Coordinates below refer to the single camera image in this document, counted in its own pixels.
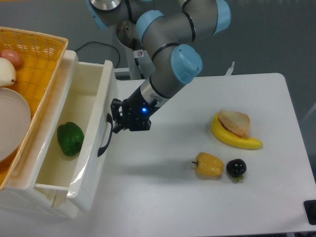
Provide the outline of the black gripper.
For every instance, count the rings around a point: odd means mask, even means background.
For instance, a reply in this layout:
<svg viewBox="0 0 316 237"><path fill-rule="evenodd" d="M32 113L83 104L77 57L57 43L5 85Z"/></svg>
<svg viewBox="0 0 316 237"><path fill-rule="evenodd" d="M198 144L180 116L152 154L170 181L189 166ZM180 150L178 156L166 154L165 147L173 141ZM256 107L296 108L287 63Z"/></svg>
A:
<svg viewBox="0 0 316 237"><path fill-rule="evenodd" d="M157 103L157 98L148 103L143 98L140 90L135 90L123 102L114 98L110 105L112 118L115 122L121 122L122 119L122 125L115 123L112 132L118 134L122 130L122 126L130 131L149 130L151 127L150 117L158 110Z"/></svg>

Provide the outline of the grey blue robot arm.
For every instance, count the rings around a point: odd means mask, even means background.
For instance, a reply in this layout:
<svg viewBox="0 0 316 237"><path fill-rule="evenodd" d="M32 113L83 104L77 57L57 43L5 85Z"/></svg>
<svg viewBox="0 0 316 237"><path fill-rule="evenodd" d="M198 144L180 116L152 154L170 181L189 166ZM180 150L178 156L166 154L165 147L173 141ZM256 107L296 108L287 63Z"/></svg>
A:
<svg viewBox="0 0 316 237"><path fill-rule="evenodd" d="M89 0L86 4L100 28L134 23L155 67L127 99L112 101L114 133L149 130L150 117L202 71L202 59L190 43L225 30L231 22L224 0L184 0L182 11L169 17L156 10L151 0Z"/></svg>

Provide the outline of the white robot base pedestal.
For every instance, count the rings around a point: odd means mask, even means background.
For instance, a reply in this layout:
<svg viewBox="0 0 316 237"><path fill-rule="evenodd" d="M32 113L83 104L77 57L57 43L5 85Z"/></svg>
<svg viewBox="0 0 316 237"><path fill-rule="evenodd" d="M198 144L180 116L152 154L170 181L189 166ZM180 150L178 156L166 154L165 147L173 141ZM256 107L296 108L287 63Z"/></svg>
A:
<svg viewBox="0 0 316 237"><path fill-rule="evenodd" d="M155 67L137 35L136 24L130 21L117 24L116 35L125 49L130 79L149 78Z"/></svg>

